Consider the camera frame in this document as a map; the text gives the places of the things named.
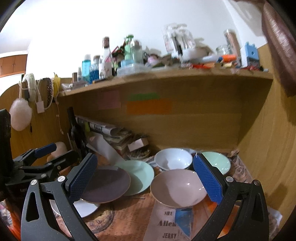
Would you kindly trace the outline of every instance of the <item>plate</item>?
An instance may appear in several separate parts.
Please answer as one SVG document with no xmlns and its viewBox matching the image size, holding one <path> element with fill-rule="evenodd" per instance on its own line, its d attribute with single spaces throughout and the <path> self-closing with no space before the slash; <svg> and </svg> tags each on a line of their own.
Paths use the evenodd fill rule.
<svg viewBox="0 0 296 241">
<path fill-rule="evenodd" d="M 129 174 L 117 166 L 100 166 L 81 198 L 90 203 L 107 203 L 120 198 L 129 188 Z"/>
<path fill-rule="evenodd" d="M 58 214 L 61 215 L 59 212 L 59 209 L 57 208 L 57 204 L 54 200 L 49 200 L 50 205 L 52 207 L 52 210 Z M 97 204 L 93 204 L 93 203 L 88 203 L 82 199 L 80 199 L 77 202 L 74 202 L 74 206 L 77 210 L 77 212 L 79 213 L 79 215 L 84 218 L 90 214 L 92 214 L 95 210 L 97 210 L 99 208 L 100 205 Z"/>
<path fill-rule="evenodd" d="M 129 160 L 122 161 L 115 164 L 116 166 L 126 170 L 131 177 L 131 185 L 125 196 L 131 196 L 146 190 L 153 178 L 153 168 L 143 161 Z"/>
</svg>

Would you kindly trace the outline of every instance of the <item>green sticky note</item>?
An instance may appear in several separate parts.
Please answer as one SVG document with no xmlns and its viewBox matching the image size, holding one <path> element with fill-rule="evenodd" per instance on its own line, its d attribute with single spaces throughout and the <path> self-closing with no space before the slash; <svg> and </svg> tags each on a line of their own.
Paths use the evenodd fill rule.
<svg viewBox="0 0 296 241">
<path fill-rule="evenodd" d="M 86 132 L 90 132 L 91 131 L 90 128 L 89 128 L 89 123 L 88 122 L 85 122 L 84 123 L 84 128 L 85 128 L 85 131 Z"/>
<path fill-rule="evenodd" d="M 128 97 L 128 101 L 139 101 L 139 100 L 153 100 L 160 99 L 158 93 L 146 93 L 146 94 L 131 94 Z"/>
</svg>

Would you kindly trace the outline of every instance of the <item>cardboard box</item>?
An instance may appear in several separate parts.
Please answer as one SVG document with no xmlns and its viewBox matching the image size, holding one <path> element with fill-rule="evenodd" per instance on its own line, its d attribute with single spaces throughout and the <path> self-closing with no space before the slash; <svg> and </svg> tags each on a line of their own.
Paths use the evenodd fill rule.
<svg viewBox="0 0 296 241">
<path fill-rule="evenodd" d="M 148 144 L 149 143 L 146 138 L 140 138 L 140 139 L 137 139 L 136 141 L 132 142 L 131 144 L 128 144 L 128 149 L 130 151 L 134 151 L 134 150 L 137 150 L 143 146 L 147 146 Z"/>
</svg>

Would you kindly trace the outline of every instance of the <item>metal screw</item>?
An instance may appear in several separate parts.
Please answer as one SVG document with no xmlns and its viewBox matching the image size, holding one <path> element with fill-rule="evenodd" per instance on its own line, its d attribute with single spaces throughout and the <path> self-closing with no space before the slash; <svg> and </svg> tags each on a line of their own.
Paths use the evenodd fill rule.
<svg viewBox="0 0 296 241">
<path fill-rule="evenodd" d="M 36 179 L 34 179 L 34 180 L 31 181 L 31 185 L 35 185 L 36 183 L 37 183 L 37 180 Z"/>
<path fill-rule="evenodd" d="M 58 182 L 63 182 L 66 178 L 64 176 L 60 176 L 57 178 Z"/>
<path fill-rule="evenodd" d="M 230 177 L 230 176 L 226 177 L 226 181 L 229 183 L 233 182 L 233 177 Z"/>
<path fill-rule="evenodd" d="M 256 186 L 260 186 L 260 182 L 258 181 L 258 180 L 254 180 L 254 184 L 256 185 Z"/>
</svg>

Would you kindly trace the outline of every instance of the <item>pink sticky note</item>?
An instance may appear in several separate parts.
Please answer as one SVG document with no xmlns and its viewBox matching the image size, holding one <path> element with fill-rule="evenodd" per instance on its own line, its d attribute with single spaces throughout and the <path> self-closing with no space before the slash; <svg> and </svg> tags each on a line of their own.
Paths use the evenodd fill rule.
<svg viewBox="0 0 296 241">
<path fill-rule="evenodd" d="M 121 108 L 120 95 L 118 90 L 102 92 L 99 94 L 98 99 L 99 110 Z"/>
</svg>

